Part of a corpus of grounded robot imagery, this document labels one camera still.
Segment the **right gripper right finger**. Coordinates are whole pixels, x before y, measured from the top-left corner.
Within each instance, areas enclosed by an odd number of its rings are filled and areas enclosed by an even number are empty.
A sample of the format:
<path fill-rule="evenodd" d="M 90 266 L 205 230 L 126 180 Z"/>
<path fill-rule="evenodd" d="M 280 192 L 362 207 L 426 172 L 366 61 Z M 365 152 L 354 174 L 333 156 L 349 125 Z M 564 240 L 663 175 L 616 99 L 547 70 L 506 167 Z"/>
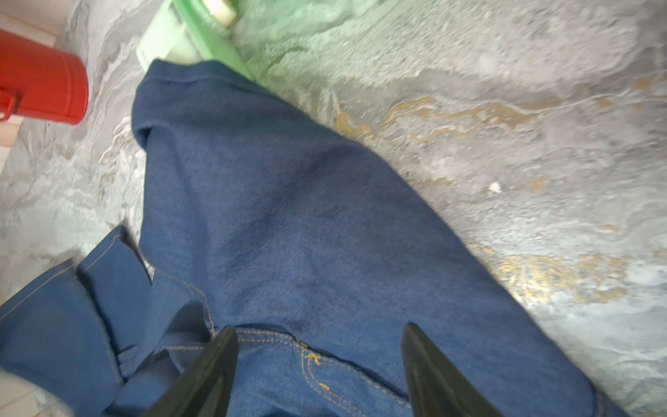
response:
<path fill-rule="evenodd" d="M 415 416 L 501 416 L 413 322 L 404 326 L 401 355 Z"/>

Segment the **dark blue denim trousers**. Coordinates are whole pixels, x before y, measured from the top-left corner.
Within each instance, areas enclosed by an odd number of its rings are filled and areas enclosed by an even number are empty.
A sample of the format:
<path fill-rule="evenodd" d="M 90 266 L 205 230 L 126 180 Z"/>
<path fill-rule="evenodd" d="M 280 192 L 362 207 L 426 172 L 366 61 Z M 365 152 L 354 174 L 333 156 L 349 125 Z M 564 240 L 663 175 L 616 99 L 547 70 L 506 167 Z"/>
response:
<path fill-rule="evenodd" d="M 224 328 L 226 416 L 415 416 L 417 324 L 501 416 L 620 416 L 379 156 L 216 62 L 135 94 L 140 242 L 113 229 L 1 307 L 1 367 L 77 416 L 138 416 Z"/>

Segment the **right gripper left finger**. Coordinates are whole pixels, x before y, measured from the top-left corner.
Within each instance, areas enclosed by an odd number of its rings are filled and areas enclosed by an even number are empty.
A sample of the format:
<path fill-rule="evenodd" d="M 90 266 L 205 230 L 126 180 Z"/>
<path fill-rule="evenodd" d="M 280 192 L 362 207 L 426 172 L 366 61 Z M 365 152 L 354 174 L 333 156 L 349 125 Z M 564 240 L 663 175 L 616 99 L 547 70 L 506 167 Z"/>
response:
<path fill-rule="evenodd" d="M 144 417 L 227 415 L 236 376 L 239 340 L 236 329 L 227 327 L 179 376 L 175 384 Z"/>

